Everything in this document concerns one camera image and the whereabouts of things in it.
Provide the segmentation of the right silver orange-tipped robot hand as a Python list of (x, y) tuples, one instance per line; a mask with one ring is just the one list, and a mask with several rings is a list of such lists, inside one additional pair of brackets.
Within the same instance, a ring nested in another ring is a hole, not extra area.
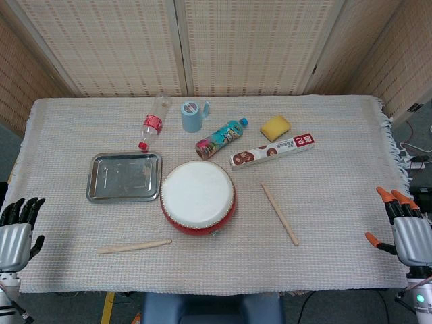
[(396, 255), (407, 267), (430, 267), (431, 225), (420, 207), (397, 190), (388, 192), (378, 186), (376, 191), (385, 205), (394, 243), (383, 243), (371, 232), (365, 234), (367, 241), (376, 249)]

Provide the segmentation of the left silver black-fingered robot hand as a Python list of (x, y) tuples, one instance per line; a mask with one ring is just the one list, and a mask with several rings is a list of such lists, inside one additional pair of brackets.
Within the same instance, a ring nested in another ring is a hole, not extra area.
[(1, 214), (1, 272), (23, 270), (42, 249), (45, 237), (32, 244), (34, 226), (45, 199), (20, 200), (6, 206)]

